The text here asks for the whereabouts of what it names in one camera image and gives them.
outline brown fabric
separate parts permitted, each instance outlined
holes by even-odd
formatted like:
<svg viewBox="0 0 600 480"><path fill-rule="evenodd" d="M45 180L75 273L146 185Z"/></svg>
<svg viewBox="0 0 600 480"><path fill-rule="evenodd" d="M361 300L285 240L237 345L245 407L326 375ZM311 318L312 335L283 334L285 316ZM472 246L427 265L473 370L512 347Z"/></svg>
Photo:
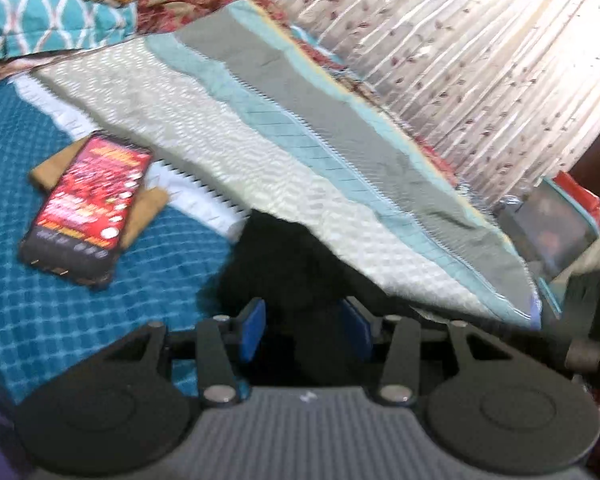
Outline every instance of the brown fabric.
<svg viewBox="0 0 600 480"><path fill-rule="evenodd" d="M58 183L60 176L66 170L74 156L86 142L85 139L76 140L64 150L49 157L42 164L29 172L32 182L44 191L51 191ZM154 217L162 211L169 201L169 193L160 187L141 189L136 197L129 218L126 221L125 231L120 240L123 250L128 249L138 238L142 230L147 227Z"/></svg>
<svg viewBox="0 0 600 480"><path fill-rule="evenodd" d="M0 60L0 80L16 75L21 72L28 72L32 68L52 63L69 57L72 53L79 51L56 50L54 52L40 52L29 54L28 56L16 57L13 59Z"/></svg>

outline curtain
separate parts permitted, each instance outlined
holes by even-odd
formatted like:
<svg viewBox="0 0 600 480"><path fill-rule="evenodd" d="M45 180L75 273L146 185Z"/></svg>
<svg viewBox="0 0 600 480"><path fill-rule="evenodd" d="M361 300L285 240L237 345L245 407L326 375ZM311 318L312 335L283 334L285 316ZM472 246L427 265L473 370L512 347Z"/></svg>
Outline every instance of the curtain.
<svg viewBox="0 0 600 480"><path fill-rule="evenodd" d="M490 203L600 132L600 0L276 0Z"/></svg>

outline smartphone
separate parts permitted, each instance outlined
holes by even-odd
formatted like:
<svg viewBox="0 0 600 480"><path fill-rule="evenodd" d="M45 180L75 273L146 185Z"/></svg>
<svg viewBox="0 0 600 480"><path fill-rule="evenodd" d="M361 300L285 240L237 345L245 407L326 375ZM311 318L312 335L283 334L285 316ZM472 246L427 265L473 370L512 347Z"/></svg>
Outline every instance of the smartphone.
<svg viewBox="0 0 600 480"><path fill-rule="evenodd" d="M148 148L91 134L21 241L21 261L84 285L108 285L151 161Z"/></svg>

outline pillow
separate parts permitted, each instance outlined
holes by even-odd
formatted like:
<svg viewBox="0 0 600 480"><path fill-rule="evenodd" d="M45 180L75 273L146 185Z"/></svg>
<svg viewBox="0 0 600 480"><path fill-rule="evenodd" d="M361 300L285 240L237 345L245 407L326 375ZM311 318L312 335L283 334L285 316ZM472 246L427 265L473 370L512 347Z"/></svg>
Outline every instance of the pillow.
<svg viewBox="0 0 600 480"><path fill-rule="evenodd" d="M0 0L0 59L95 48L136 31L136 6L85 0Z"/></svg>

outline red phone screen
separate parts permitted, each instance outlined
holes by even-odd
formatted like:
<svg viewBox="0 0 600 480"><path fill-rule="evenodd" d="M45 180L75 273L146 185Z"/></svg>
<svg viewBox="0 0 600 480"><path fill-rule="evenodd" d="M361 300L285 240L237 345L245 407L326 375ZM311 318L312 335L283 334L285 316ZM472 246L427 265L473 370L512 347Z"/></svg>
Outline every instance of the red phone screen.
<svg viewBox="0 0 600 480"><path fill-rule="evenodd" d="M93 136L62 175L34 225L112 250L150 161L149 153Z"/></svg>

